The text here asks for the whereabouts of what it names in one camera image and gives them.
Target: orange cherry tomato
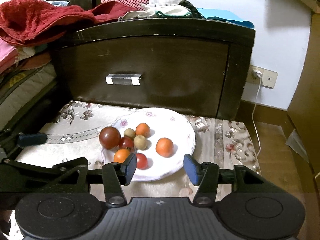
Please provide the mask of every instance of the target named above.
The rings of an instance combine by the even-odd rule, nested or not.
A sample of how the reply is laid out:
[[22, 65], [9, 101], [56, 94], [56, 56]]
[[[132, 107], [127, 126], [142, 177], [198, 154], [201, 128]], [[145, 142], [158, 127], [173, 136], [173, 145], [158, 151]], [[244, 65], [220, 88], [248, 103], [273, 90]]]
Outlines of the orange cherry tomato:
[[130, 151], [129, 150], [120, 149], [113, 156], [113, 161], [116, 162], [116, 163], [123, 163], [129, 155], [130, 155]]
[[136, 135], [143, 135], [144, 137], [148, 137], [150, 135], [150, 127], [146, 123], [138, 124], [136, 128]]
[[173, 153], [173, 142], [168, 138], [161, 138], [157, 142], [156, 152], [162, 157], [170, 157]]

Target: tan round fruit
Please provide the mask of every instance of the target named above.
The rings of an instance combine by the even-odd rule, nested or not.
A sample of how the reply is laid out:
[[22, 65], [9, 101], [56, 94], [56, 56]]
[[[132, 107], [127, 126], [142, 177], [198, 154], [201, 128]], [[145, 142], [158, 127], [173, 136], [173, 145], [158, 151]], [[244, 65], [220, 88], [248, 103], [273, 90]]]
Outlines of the tan round fruit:
[[156, 152], [162, 157], [170, 157], [173, 153], [173, 142], [168, 138], [161, 138], [157, 142]]
[[128, 136], [129, 138], [131, 138], [132, 140], [134, 140], [135, 136], [136, 136], [136, 132], [131, 129], [128, 128], [124, 131], [123, 136]]
[[144, 150], [147, 147], [147, 139], [143, 135], [137, 135], [134, 140], [134, 146], [138, 150]]

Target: black strap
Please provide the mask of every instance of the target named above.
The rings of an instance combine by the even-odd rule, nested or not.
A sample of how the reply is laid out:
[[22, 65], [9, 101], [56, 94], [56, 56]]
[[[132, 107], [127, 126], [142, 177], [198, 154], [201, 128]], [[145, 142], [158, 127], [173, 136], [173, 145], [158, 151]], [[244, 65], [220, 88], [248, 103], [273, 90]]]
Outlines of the black strap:
[[5, 236], [3, 236], [2, 233], [5, 233], [8, 236], [10, 233], [10, 228], [11, 228], [11, 220], [9, 222], [0, 220], [0, 240], [2, 240], [2, 237], [4, 237], [4, 239], [7, 239]]

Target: round fruit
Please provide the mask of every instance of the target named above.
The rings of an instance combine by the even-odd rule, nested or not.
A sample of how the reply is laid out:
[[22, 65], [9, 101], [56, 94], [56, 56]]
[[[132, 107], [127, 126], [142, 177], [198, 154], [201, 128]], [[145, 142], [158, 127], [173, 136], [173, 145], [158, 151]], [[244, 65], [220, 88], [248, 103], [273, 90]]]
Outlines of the round fruit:
[[137, 157], [137, 168], [138, 169], [145, 169], [148, 166], [147, 157], [143, 153], [136, 153]]
[[173, 142], [168, 138], [161, 138], [156, 145], [156, 152], [162, 157], [170, 157], [173, 153]]
[[131, 140], [134, 140], [136, 132], [133, 129], [128, 128], [124, 131], [123, 136], [128, 136]]
[[116, 163], [123, 163], [125, 159], [130, 155], [130, 151], [127, 149], [118, 150], [113, 156], [113, 161]]
[[107, 150], [118, 146], [120, 138], [121, 136], [119, 131], [116, 128], [110, 126], [103, 128], [99, 134], [99, 141], [101, 145]]
[[120, 149], [127, 149], [127, 150], [131, 151], [132, 153], [134, 153], [134, 143], [127, 136], [121, 137], [120, 142], [119, 142], [119, 148]]
[[134, 139], [134, 146], [139, 150], [147, 147], [147, 139], [143, 135], [137, 135]]
[[150, 127], [146, 123], [138, 124], [136, 128], [136, 135], [143, 135], [144, 137], [148, 137], [150, 135]]

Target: cherry tomato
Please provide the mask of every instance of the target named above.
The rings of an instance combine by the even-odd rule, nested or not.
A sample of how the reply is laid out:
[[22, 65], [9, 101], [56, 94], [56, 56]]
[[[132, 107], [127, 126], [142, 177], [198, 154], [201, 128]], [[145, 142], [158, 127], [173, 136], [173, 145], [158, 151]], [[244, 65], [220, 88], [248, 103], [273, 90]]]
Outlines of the cherry tomato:
[[147, 157], [143, 153], [136, 153], [137, 157], [137, 168], [138, 169], [145, 169], [148, 166]]
[[157, 142], [156, 152], [162, 157], [170, 157], [173, 153], [173, 142], [168, 138], [161, 138]]
[[150, 127], [146, 123], [141, 123], [136, 128], [136, 135], [143, 135], [148, 137], [150, 135]]
[[99, 141], [107, 150], [116, 147], [119, 144], [120, 138], [119, 131], [114, 127], [105, 127], [99, 134]]
[[123, 136], [119, 141], [119, 148], [127, 149], [134, 153], [134, 142], [129, 137]]
[[116, 163], [123, 163], [125, 159], [130, 155], [130, 151], [127, 149], [118, 150], [113, 156], [113, 161]]

